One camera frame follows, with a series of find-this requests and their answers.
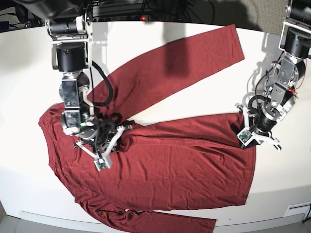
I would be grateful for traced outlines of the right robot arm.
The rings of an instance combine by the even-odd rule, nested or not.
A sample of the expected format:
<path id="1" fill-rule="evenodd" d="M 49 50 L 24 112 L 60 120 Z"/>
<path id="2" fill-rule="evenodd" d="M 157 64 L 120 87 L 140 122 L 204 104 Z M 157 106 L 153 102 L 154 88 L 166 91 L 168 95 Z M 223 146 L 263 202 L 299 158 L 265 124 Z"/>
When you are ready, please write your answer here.
<path id="1" fill-rule="evenodd" d="M 63 74 L 59 88 L 64 102 L 61 114 L 63 132 L 77 136 L 75 145 L 93 157 L 100 168 L 111 167 L 110 153 L 129 126 L 117 126 L 112 120 L 102 119 L 96 107 L 108 105 L 113 88 L 103 70 L 92 60 L 93 7 L 99 0 L 19 0 L 19 4 L 45 21 L 52 43 L 52 67 Z M 93 79 L 83 71 L 94 67 L 108 88 L 104 102 L 93 102 L 87 97 Z"/>

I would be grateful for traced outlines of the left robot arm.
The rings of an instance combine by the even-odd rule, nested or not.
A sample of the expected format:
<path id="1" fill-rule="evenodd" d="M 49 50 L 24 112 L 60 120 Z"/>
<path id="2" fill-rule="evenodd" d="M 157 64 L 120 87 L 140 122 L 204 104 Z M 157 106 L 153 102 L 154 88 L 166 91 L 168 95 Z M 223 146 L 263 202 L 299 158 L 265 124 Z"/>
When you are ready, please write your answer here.
<path id="1" fill-rule="evenodd" d="M 307 60 L 311 57 L 309 0 L 288 1 L 278 47 L 282 53 L 261 78 L 263 94 L 255 94 L 247 106 L 237 105 L 244 118 L 244 127 L 237 134 L 243 150 L 263 142 L 281 150 L 280 142 L 272 136 L 272 128 L 294 107 L 296 90 L 303 82 Z"/>

